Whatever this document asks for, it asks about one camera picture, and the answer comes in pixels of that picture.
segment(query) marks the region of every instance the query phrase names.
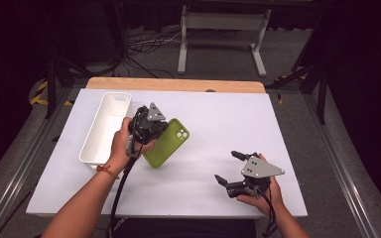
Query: green smartphone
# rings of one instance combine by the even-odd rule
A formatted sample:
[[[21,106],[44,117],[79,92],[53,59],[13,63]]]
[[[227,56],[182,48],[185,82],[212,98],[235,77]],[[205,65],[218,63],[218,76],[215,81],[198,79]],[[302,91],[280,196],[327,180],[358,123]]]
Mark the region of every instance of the green smartphone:
[[[154,169],[160,167],[190,136],[190,132],[176,118],[169,121],[166,131],[157,139],[156,146],[144,153],[144,158]]]

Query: human arm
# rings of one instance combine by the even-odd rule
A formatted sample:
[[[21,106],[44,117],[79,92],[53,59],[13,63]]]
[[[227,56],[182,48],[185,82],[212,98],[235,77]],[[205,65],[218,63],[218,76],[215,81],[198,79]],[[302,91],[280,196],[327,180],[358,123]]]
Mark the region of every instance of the human arm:
[[[262,155],[260,155],[259,157],[261,160],[265,160],[265,158]],[[268,196],[268,198],[271,199],[271,203],[275,210],[276,224],[283,237],[310,237],[308,233],[305,231],[305,229],[303,229],[303,227],[299,224],[299,222],[297,222],[297,220],[287,209],[283,201],[283,196],[281,195],[280,186],[278,185],[274,177],[271,177],[271,184],[269,190],[267,190],[267,192],[265,193]],[[238,195],[237,200],[255,206],[260,212],[262,212],[265,215],[270,214],[270,206],[263,197],[256,198],[254,196]]]
[[[126,144],[129,138],[128,124],[131,118],[125,117],[122,127],[115,132],[110,157],[104,165],[115,175],[126,167],[129,157]],[[155,146],[155,141],[143,146],[146,152]],[[115,182],[107,172],[96,173],[52,219],[42,237],[90,237],[95,229],[101,209]]]

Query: person's right hand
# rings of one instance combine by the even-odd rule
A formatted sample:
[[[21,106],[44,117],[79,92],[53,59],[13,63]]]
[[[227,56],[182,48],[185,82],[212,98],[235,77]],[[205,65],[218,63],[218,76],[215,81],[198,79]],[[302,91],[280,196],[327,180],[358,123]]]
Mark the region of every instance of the person's right hand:
[[[266,161],[262,155],[259,155],[259,159]],[[267,189],[265,194],[271,200],[274,209],[281,208],[284,206],[283,196],[281,195],[281,189],[277,181],[275,180],[275,177],[271,177],[270,187]],[[237,200],[255,206],[256,208],[258,208],[260,212],[264,213],[267,216],[269,216],[270,214],[270,206],[262,196],[256,198],[254,196],[249,195],[238,195]]]

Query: phone case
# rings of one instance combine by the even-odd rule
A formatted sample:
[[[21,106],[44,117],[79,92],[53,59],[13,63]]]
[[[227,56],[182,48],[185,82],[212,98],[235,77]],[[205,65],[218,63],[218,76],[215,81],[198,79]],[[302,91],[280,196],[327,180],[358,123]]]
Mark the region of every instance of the phone case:
[[[144,158],[152,168],[160,167],[172,153],[190,136],[190,132],[182,123],[174,118],[169,121],[166,131],[157,139],[156,146],[144,153]]]

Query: red bracelet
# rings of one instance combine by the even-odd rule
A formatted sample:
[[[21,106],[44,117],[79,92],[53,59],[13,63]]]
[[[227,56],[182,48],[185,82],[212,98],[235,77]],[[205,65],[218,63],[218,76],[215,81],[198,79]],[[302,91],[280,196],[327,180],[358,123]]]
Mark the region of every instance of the red bracelet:
[[[110,166],[108,166],[108,167],[97,166],[96,171],[97,171],[97,172],[100,172],[100,171],[108,172],[108,173],[109,173],[111,176],[113,176],[115,179],[119,179],[119,176],[117,176],[114,172],[110,171],[109,168],[110,168]]]

